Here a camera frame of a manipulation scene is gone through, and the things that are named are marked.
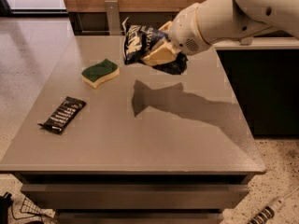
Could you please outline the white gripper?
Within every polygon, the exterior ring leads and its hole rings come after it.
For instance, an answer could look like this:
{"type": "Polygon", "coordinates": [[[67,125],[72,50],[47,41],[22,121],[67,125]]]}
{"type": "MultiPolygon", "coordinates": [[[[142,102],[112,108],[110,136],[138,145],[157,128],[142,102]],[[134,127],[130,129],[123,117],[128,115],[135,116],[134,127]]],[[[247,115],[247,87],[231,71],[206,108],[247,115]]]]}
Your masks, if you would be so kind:
{"type": "Polygon", "coordinates": [[[170,41],[152,49],[141,61],[148,66],[156,66],[173,62],[180,52],[185,55],[195,55],[206,51],[210,45],[200,33],[198,16],[199,3],[181,10],[179,14],[159,28],[167,33],[170,41]]]}

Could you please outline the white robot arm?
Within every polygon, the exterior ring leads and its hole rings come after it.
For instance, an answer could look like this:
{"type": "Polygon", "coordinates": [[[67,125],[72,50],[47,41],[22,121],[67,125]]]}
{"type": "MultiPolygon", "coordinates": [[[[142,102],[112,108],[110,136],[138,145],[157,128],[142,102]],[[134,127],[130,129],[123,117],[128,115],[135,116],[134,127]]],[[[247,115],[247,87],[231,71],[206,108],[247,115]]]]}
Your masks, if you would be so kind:
{"type": "Polygon", "coordinates": [[[271,29],[299,38],[299,0],[206,0],[181,10],[165,25],[160,40],[142,62],[173,62],[179,53],[194,55],[222,40],[237,40],[271,29]]]}

